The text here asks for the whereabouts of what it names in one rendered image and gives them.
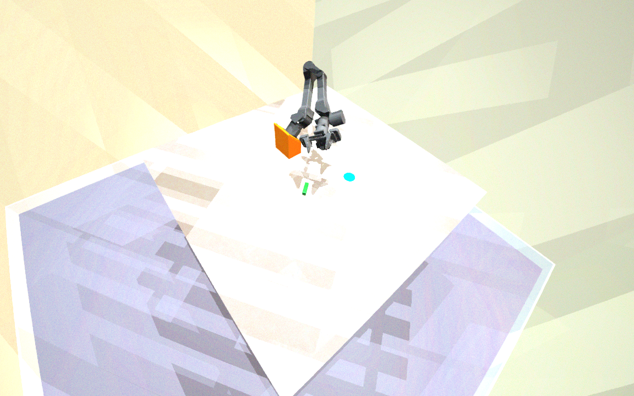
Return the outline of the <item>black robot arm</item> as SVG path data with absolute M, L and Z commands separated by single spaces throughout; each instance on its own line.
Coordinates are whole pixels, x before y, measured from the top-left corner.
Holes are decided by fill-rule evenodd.
M 310 109 L 312 95 L 314 92 L 314 81 L 317 80 L 318 99 L 315 101 L 315 112 L 320 116 L 314 120 L 316 124 L 325 123 L 337 127 L 346 123 L 343 110 L 331 113 L 330 105 L 327 100 L 327 75 L 320 70 L 312 61 L 306 61 L 303 65 L 304 88 L 302 104 L 297 113 L 291 114 L 291 122 L 285 128 L 285 132 L 290 133 L 297 138 L 301 129 L 306 129 L 314 120 L 314 111 Z M 299 123 L 297 123 L 299 122 Z

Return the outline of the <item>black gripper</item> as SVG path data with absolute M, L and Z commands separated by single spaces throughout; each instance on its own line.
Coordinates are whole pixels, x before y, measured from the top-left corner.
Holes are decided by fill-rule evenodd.
M 303 134 L 299 137 L 302 145 L 307 148 L 308 153 L 310 152 L 310 147 L 312 146 L 312 141 L 317 140 L 318 142 L 326 140 L 325 149 L 328 150 L 328 147 L 332 145 L 334 142 L 340 142 L 342 139 L 341 132 L 338 128 L 329 129 L 328 125 L 325 123 L 319 123 L 315 126 L 314 135 L 309 137 L 309 134 Z

